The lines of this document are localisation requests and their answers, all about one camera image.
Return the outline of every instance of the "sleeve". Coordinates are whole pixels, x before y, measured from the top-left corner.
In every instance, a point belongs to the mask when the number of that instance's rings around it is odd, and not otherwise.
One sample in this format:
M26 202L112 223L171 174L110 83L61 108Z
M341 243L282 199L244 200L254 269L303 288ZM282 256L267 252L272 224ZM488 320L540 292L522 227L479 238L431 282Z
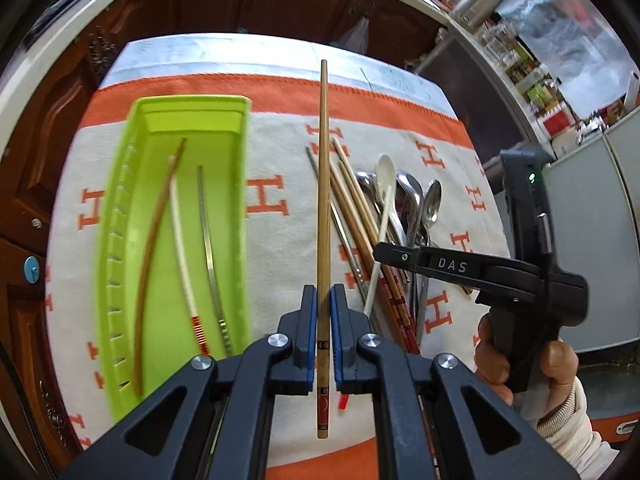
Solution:
M618 452L593 431L587 416L587 397L578 378L556 413L538 426L538 433L580 474L597 480Z

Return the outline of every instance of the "white tablecloth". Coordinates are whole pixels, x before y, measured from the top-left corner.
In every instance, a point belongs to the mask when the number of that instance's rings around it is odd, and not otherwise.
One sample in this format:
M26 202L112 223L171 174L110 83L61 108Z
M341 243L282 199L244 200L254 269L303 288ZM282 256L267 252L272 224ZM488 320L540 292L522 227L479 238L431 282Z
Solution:
M446 97L431 82L364 56L283 38L198 34L130 43L94 96L94 106L90 104L87 113L92 117L85 116L74 138L56 197L47 257L51 351L66 410L85 447L113 425L95 343L94 251L101 197L124 129L122 112L111 115L111 108L95 101L113 105L116 95L127 94L132 84L144 86L149 83L144 78L152 77L162 82L175 76L169 79L177 85L187 79L187 85L204 81L198 88L205 90L211 74L238 74L229 76L232 82L249 74L266 76L264 81L269 84L286 81L269 79L278 76L317 85L321 59L328 60L329 82L347 87L340 90L343 95L363 103L377 100L397 109L388 121L382 121L374 113L375 106L370 108L371 118L366 113L351 115L352 110L334 118L330 108L330 128L342 137L352 165L372 171L378 155L385 152L398 169L409 171L423 185L438 178L444 193L440 216L431 231L434 241L445 248L508 256L494 198L475 151L468 138L449 135L448 129L460 126ZM300 92L312 91L317 99L317 87L305 86L303 81L300 85ZM357 89L353 96L348 88ZM250 213L246 244L255 338L272 332L281 314L299 307L303 285L315 283L316 181L305 146L317 142L318 116L301 109L274 111L254 99L247 142ZM419 120L408 122L409 117ZM436 126L430 130L425 124ZM277 207L264 208L265 204ZM351 287L350 305L361 308L335 233L332 253L333 281ZM426 332L422 354L450 351L472 367L476 326L485 309L456 286L435 280L430 282L428 297L431 303L427 325L422 328ZM338 413L336 395L333 387L328 440L316 439L315 396L277 399L269 466L308 462L374 435L369 398L352 397L347 410ZM293 470L288 471L280 478L295 476Z

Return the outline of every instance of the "tablecloth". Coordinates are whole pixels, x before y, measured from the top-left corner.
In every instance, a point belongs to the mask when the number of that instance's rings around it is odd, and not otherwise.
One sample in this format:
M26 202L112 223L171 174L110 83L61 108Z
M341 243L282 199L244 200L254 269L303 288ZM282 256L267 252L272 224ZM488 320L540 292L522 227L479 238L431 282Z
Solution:
M336 48L283 38L198 34L130 43L92 98L69 151L52 217L46 299L50 348L67 413L83 447L112 425L94 320L94 253L100 207L124 120L139 97L242 94L253 102L247 140L246 286L255 338L300 305L315 283L316 181L305 147L318 149L320 60L328 60L330 134L354 168L372 171L381 152L443 200L431 230L440 246L508 256L494 197L462 124L439 87ZM332 282L362 308L344 249L332 234ZM486 311L459 288L430 281L421 352L449 351L473 367ZM268 478L327 472L376 475L372 407L352 396L330 437L316 439L316 397L276 400Z

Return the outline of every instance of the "green tray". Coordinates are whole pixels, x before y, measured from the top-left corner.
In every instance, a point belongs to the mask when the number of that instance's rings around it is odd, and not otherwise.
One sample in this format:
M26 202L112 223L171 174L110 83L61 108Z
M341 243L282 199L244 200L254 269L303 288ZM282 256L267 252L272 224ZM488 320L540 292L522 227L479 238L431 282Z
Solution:
M151 217L182 137L176 176L182 235L211 355L225 356L210 299L197 166L204 167L216 277L235 353L250 341L244 284L244 144L251 101L242 96L161 96L134 102L111 168L100 220L95 297L105 389L120 420L199 354L182 291L167 202L151 261L143 331L143 395L133 391L133 340L142 254Z

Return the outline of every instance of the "triangular cutout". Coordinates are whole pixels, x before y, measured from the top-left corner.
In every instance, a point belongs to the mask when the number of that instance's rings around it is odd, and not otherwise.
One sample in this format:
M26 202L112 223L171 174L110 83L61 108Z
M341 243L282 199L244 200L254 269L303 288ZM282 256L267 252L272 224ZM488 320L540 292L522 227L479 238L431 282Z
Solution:
M485 453L494 455L520 443L518 431L502 418L474 388L464 386L462 396L474 420Z
M187 388L180 386L167 395L126 434L124 441L151 456L158 456L174 425Z

